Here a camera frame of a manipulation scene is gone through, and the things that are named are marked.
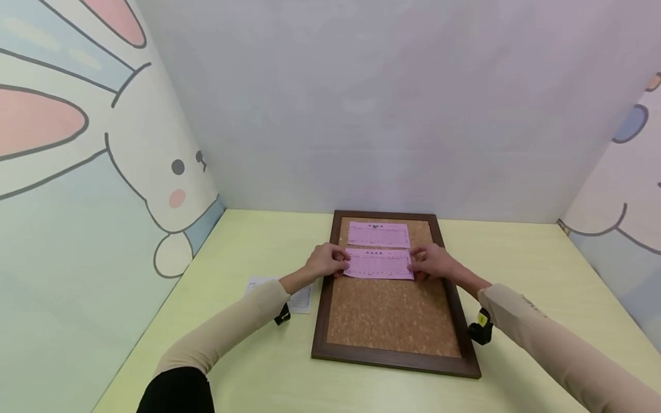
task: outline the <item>brown picture frame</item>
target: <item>brown picture frame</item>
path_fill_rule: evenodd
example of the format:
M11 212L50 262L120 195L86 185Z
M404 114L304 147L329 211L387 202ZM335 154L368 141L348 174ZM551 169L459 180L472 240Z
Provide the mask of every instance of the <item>brown picture frame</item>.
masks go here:
M434 214L339 210L335 211L330 232L330 242L333 244L338 244L339 242L342 219L345 217L427 221L433 242L439 246L445 246L443 243L443 237L441 236L441 230L438 227L438 220ZM323 280L321 298L319 300L319 311L317 313L317 325L312 342L312 358L425 371L429 373L455 375L474 379L482 377L473 343L468 336L466 318L463 312L463 307L461 306L457 287L451 281L443 279L447 295L447 303L449 305L461 357L431 356L428 354L405 353L392 350L380 350L376 348L328 343L327 334L331 315L333 281L334 278L332 276L327 276Z

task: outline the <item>white paper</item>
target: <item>white paper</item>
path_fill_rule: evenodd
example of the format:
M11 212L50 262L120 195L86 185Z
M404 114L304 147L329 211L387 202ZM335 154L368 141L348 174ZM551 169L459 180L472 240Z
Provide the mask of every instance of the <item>white paper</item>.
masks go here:
M267 282L268 280L277 280L278 277L259 277L252 276L248 280L248 287L246 287L246 293L244 296L248 295L249 292L253 290L256 286ZM297 314L309 314L310 307L312 304L312 287L313 284L303 287L296 294L292 295L292 298L287 302L287 305L290 308L291 313Z

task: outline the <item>pink paper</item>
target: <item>pink paper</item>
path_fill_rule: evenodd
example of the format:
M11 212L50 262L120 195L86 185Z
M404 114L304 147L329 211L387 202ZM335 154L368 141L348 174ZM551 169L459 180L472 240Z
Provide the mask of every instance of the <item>pink paper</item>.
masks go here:
M347 248L351 256L349 269L344 275L355 278L381 278L386 280L413 280L407 269L411 263L408 251L402 250L359 250Z
M349 222L349 244L410 248L406 224Z

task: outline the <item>beige sleeve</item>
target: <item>beige sleeve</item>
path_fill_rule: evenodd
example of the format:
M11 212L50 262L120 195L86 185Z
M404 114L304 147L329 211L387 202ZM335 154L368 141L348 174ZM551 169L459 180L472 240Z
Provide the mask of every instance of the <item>beige sleeve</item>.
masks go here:
M590 412L661 412L661 396L502 284L478 293L491 321Z
M271 280L183 336L161 358L154 376L177 367L209 370L229 350L276 318L289 300L282 284Z

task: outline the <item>table surface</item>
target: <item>table surface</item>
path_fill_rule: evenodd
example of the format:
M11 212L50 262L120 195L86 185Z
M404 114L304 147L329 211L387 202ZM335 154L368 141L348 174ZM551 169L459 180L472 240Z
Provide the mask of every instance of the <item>table surface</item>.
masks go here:
M228 210L95 408L134 412L165 350L240 299L250 276L282 276L328 240L331 214ZM661 356L556 225L439 220L447 249L494 283L524 293L661 391ZM209 374L217 412L583 412L523 350L494 329L475 345L479 380L310 358L319 304L270 323ZM467 320L479 305L460 292Z

